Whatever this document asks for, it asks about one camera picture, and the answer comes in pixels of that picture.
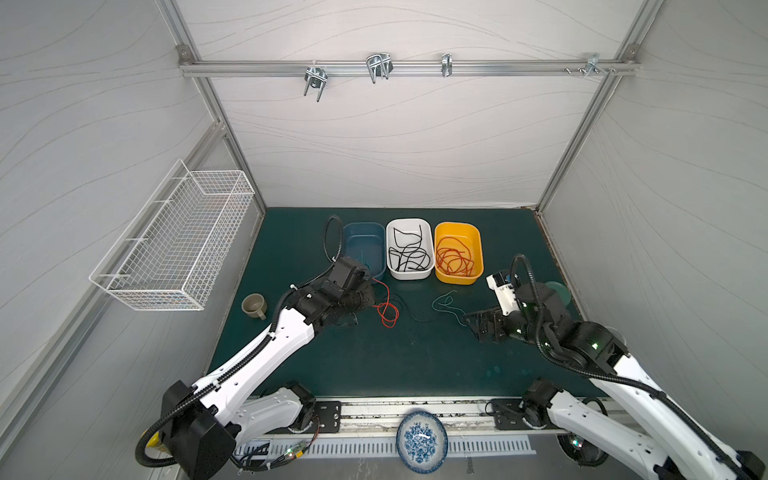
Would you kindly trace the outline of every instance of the decorative ceramic plate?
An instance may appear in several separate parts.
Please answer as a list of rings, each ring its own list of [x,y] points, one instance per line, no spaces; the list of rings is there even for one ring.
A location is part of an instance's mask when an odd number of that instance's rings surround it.
[[[432,473],[448,454],[448,435],[432,413],[413,412],[400,422],[396,446],[408,468],[416,473]]]

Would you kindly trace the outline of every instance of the plastic bin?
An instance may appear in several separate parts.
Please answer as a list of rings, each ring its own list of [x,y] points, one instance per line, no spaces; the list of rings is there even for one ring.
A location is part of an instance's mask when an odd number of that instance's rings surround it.
[[[440,269],[440,265],[435,265],[435,275],[443,283],[454,283],[455,285],[472,285],[483,271],[482,264],[482,244],[480,243],[480,230],[469,223],[443,222],[435,227],[435,258],[437,249],[440,247],[451,247],[458,250],[464,250],[464,246],[469,250],[469,256],[475,262],[472,266],[470,276],[450,275]]]
[[[421,280],[432,273],[435,266],[435,249],[432,246],[432,227],[426,220],[399,218],[387,224],[386,266],[389,268],[389,274],[397,280]],[[417,266],[424,266],[424,270],[415,270]]]
[[[386,271],[384,227],[376,222],[348,223],[344,226],[344,256],[352,257],[381,280]]]

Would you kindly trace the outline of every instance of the white bin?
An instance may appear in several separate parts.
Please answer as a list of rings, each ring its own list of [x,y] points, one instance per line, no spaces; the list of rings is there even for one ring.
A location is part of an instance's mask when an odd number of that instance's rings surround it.
[[[421,242],[416,245],[419,235]],[[425,269],[415,270],[417,265],[422,265]],[[432,244],[432,228],[426,220],[399,218],[387,224],[386,266],[397,280],[421,280],[432,273],[435,268],[435,250]]]

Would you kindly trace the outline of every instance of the blue bin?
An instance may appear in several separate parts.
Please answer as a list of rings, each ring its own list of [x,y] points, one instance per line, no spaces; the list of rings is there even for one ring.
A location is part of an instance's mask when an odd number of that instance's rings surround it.
[[[386,271],[386,232],[380,223],[357,222],[344,226],[344,255],[352,257],[370,268],[371,276],[377,280]]]

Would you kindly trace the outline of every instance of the robotic arm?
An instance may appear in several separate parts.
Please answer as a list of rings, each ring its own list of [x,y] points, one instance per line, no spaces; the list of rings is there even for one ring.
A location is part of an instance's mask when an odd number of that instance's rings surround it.
[[[248,397],[325,327],[374,303],[366,274],[362,264],[339,258],[316,279],[284,295],[270,326],[229,361],[192,386],[173,384],[163,395],[161,419],[137,444],[137,461],[148,467],[178,462],[191,480],[207,480],[239,444],[279,427],[305,429],[315,399],[301,386],[283,387],[259,399]],[[173,458],[146,455],[155,433]]]
[[[529,283],[514,275],[522,261]],[[758,480],[765,465],[752,452],[732,449],[662,392],[608,329],[576,322],[557,293],[537,283],[528,260],[517,256],[507,272],[487,278],[500,307],[465,317],[481,341],[516,338],[537,346],[560,367],[586,376],[615,399],[650,436],[600,415],[569,392],[539,379],[523,396],[532,426],[548,423],[573,432],[573,446],[591,443],[649,480]]]

